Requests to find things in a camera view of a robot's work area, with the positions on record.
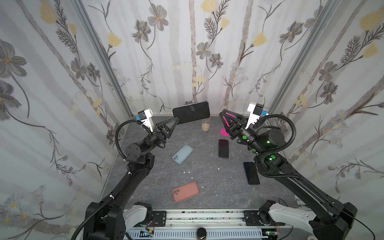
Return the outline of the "black purple-edged phone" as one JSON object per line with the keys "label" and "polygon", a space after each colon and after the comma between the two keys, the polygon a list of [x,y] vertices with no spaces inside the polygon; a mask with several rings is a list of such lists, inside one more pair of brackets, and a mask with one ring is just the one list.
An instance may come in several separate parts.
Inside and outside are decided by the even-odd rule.
{"label": "black purple-edged phone", "polygon": [[211,117],[208,101],[188,104],[173,109],[173,116],[178,118],[178,125],[186,124]]}

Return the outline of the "light blue phone case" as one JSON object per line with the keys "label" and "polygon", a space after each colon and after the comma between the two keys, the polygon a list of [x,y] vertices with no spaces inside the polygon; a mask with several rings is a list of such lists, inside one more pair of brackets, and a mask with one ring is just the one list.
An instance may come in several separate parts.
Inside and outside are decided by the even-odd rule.
{"label": "light blue phone case", "polygon": [[194,149],[185,144],[182,148],[180,148],[173,156],[172,159],[179,165],[181,165],[194,151]]}

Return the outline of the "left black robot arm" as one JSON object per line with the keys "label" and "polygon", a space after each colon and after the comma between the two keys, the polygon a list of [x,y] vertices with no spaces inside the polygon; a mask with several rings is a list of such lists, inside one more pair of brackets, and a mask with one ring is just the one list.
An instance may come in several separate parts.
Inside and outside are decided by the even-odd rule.
{"label": "left black robot arm", "polygon": [[159,122],[150,130],[141,121],[136,124],[148,135],[141,141],[129,144],[123,151],[116,145],[119,154],[128,162],[127,172],[116,187],[99,203],[92,202],[86,209],[85,219],[72,235],[75,240],[80,233],[84,240],[122,240],[129,229],[124,209],[139,184],[148,176],[155,163],[151,151],[164,148],[179,122],[177,117]]}

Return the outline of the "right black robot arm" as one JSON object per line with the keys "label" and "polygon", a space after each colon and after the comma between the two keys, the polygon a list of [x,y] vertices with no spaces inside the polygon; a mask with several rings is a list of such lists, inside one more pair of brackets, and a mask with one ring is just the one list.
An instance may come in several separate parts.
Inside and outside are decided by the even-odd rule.
{"label": "right black robot arm", "polygon": [[[351,203],[341,203],[301,175],[280,152],[295,140],[294,123],[283,115],[272,114],[260,117],[254,124],[247,124],[243,115],[224,109],[220,119],[231,139],[247,146],[255,153],[254,168],[261,176],[275,179],[309,208],[309,211],[282,209],[275,201],[266,202],[262,210],[274,222],[281,222],[312,233],[318,240],[344,240],[353,227],[357,208]],[[268,131],[259,134],[268,119],[281,119],[291,127],[291,137],[285,136],[277,126],[267,126]]]}

